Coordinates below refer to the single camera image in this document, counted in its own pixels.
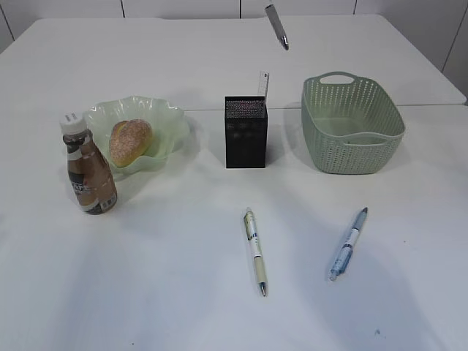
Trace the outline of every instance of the blue pen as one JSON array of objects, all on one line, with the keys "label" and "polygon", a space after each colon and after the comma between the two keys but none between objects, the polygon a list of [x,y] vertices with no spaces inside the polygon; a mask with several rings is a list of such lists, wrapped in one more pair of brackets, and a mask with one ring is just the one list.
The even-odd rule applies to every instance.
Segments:
[{"label": "blue pen", "polygon": [[330,271],[330,280],[334,282],[336,277],[344,273],[348,263],[350,262],[352,256],[352,248],[358,241],[359,234],[361,233],[361,228],[363,227],[364,222],[367,218],[367,208],[363,209],[356,218],[354,225],[351,228],[350,233],[346,237],[346,242],[341,248],[338,257],[333,264],[333,267]]}]

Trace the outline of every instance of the pen tip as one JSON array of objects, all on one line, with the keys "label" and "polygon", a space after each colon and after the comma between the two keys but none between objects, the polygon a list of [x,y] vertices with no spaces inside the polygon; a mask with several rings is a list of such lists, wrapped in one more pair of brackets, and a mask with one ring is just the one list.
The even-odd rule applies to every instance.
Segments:
[{"label": "pen tip", "polygon": [[266,284],[260,283],[260,290],[262,290],[262,295],[266,296]]}]

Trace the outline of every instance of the basket handle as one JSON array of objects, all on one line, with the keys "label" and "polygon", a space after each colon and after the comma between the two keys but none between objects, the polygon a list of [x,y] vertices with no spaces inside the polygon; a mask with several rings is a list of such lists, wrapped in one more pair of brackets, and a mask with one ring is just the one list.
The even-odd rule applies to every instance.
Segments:
[{"label": "basket handle", "polygon": [[[372,138],[372,139],[375,139],[375,140],[381,140],[381,142],[372,143],[372,144],[354,144],[354,143],[352,143],[353,139],[362,139],[364,137]],[[343,137],[342,139],[339,139],[339,142],[340,142],[340,144],[342,146],[346,146],[346,147],[355,147],[355,146],[359,146],[359,147],[364,146],[365,147],[365,146],[385,145],[386,142],[388,142],[389,140],[394,140],[394,139],[396,139],[396,138],[395,137],[389,137],[387,135],[376,135],[375,133],[364,132],[364,133],[358,133],[358,134]]]},{"label": "basket handle", "polygon": [[327,77],[336,77],[336,76],[344,76],[344,77],[348,77],[348,78],[352,79],[352,81],[349,82],[349,83],[340,83],[340,84],[351,84],[351,83],[354,83],[354,81],[359,78],[357,75],[352,75],[351,73],[348,73],[348,72],[335,71],[335,72],[329,72],[329,73],[325,73],[323,75],[319,75],[315,79],[317,79],[317,81],[320,84],[327,85],[329,83],[322,83],[322,79],[327,78]]}]

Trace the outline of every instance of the white pen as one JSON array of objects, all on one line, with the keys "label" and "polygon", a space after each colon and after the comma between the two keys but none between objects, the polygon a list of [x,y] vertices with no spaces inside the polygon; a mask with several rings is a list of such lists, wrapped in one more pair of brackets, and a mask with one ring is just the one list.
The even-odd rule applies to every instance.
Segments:
[{"label": "white pen", "polygon": [[246,215],[244,216],[244,223],[246,225],[247,239],[250,242],[250,249],[254,257],[255,275],[257,276],[257,283],[263,296],[267,294],[266,286],[266,272],[265,263],[263,262],[262,250],[260,249],[260,242],[258,240],[257,225],[255,224],[254,213],[250,208],[247,208]]},{"label": "white pen", "polygon": [[363,227],[366,218],[367,208],[363,209],[358,214],[354,224],[352,225],[351,231],[346,237],[346,242],[341,247],[338,257],[336,258],[335,263],[333,264],[333,267],[330,271],[330,280],[332,282],[334,282],[336,280],[336,277],[344,273],[344,271],[346,270],[346,267],[348,266],[348,263],[350,262],[352,256],[352,249],[354,248],[356,241],[358,241],[359,234],[361,233],[361,228]]}]

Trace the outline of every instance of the basket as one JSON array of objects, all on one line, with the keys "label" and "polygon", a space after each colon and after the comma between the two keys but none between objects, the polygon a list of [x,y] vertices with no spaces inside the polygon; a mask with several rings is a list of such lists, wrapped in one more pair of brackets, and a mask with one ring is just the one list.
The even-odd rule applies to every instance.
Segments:
[{"label": "basket", "polygon": [[[331,76],[351,83],[322,83]],[[370,174],[393,156],[404,123],[388,94],[374,80],[331,72],[304,82],[302,128],[315,166],[327,173]]]}]

